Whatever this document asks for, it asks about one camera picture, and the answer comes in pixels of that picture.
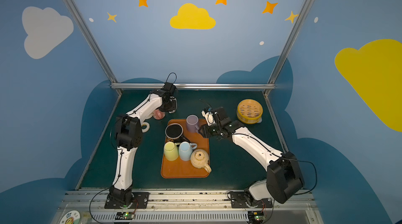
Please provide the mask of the pink ghost pattern mug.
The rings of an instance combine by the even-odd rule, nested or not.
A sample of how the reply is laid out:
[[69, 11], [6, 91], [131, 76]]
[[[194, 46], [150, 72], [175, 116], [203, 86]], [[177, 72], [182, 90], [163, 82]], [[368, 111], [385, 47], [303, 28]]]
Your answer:
[[160, 110], [154, 110], [153, 111], [153, 118], [156, 120], [161, 120], [165, 117], [165, 112], [162, 112]]

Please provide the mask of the purple ceramic mug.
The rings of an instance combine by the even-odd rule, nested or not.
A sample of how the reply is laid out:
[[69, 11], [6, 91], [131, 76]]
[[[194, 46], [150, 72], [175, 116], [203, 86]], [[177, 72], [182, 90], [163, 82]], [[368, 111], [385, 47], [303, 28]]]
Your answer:
[[186, 118], [186, 129], [190, 133], [198, 133], [199, 128], [200, 123], [198, 117], [196, 115], [189, 115]]

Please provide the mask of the beige ceramic teapot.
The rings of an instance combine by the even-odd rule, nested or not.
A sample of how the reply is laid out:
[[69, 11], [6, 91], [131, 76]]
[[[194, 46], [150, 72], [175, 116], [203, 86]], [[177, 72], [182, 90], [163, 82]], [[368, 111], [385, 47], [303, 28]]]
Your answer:
[[197, 169], [205, 169], [208, 173], [212, 171], [209, 165], [209, 154], [203, 149], [194, 150], [191, 154], [190, 162]]

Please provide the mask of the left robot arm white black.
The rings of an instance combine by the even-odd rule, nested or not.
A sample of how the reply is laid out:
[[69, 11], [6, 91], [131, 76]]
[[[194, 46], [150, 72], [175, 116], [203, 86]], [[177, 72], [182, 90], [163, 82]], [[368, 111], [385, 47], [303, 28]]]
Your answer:
[[176, 111], [176, 89], [173, 83], [165, 82], [162, 88], [152, 90], [137, 107], [118, 116], [114, 132], [117, 168], [106, 199], [106, 209], [128, 209], [134, 203], [133, 165], [136, 151], [143, 140], [142, 126], [155, 110], [169, 113]]

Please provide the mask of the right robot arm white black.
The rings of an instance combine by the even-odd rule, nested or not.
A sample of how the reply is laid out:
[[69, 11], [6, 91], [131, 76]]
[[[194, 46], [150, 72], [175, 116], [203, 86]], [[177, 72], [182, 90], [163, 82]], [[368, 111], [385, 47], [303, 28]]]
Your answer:
[[206, 124], [198, 133], [203, 137], [214, 136], [231, 140], [254, 157], [265, 169], [265, 180], [257, 181], [245, 190], [249, 204], [272, 198], [284, 204], [304, 186], [299, 161], [291, 152], [281, 152], [259, 139], [238, 120], [231, 120], [224, 108], [205, 108], [202, 116]]

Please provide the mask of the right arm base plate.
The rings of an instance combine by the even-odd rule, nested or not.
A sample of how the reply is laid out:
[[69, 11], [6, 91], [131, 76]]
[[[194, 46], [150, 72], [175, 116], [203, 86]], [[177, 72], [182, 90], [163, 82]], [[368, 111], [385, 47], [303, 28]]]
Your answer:
[[244, 191], [229, 191], [227, 194], [232, 208], [272, 208], [270, 198], [255, 200], [250, 193]]

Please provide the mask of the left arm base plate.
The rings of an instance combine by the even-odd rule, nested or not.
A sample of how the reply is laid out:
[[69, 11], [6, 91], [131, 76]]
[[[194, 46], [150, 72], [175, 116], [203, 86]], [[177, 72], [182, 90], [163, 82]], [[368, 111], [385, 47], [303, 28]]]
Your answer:
[[148, 205], [149, 192], [130, 192], [123, 196], [107, 196], [105, 209], [145, 209]]

